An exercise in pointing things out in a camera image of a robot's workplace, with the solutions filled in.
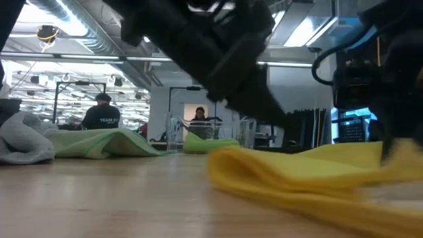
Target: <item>table surface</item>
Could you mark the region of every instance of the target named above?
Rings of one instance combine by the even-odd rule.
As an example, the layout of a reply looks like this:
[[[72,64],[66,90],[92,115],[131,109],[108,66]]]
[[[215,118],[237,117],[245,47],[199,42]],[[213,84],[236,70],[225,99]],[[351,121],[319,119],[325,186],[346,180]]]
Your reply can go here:
[[[0,167],[0,237],[363,237],[218,191],[206,157]]]

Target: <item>yellow cloth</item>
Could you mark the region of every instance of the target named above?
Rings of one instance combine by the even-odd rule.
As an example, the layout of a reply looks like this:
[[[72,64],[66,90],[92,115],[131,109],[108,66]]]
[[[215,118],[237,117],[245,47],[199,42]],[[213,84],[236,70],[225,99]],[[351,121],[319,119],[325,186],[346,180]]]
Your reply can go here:
[[[381,168],[378,142],[326,145],[296,155],[227,148],[211,153],[208,176],[227,192],[373,237],[423,237],[422,210],[371,203],[360,189],[423,180],[419,149],[410,140],[398,141]]]

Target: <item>light green towel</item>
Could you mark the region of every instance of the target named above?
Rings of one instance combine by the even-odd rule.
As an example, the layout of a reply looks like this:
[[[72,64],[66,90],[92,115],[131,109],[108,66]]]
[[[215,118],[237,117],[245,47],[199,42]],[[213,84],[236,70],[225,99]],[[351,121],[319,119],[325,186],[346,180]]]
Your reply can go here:
[[[127,129],[61,131],[46,137],[53,143],[57,158],[105,159],[167,154],[157,151],[142,136]]]
[[[185,137],[185,153],[209,153],[214,149],[225,147],[240,147],[241,145],[235,139],[207,139],[203,140],[194,133],[189,132]]]

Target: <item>gray cloth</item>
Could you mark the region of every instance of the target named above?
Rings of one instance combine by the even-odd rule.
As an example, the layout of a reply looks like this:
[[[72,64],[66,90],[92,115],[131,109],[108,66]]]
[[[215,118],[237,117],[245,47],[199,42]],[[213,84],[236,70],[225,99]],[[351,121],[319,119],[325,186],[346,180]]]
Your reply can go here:
[[[29,165],[54,159],[54,146],[44,135],[58,127],[29,112],[18,112],[0,128],[0,163]]]

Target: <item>black t-shirt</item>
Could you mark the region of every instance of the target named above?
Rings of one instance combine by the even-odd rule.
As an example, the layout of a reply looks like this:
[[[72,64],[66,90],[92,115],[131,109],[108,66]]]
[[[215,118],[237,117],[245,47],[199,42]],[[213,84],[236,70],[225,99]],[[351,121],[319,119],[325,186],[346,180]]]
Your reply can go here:
[[[119,109],[102,104],[88,109],[82,125],[88,130],[119,128],[119,120]]]

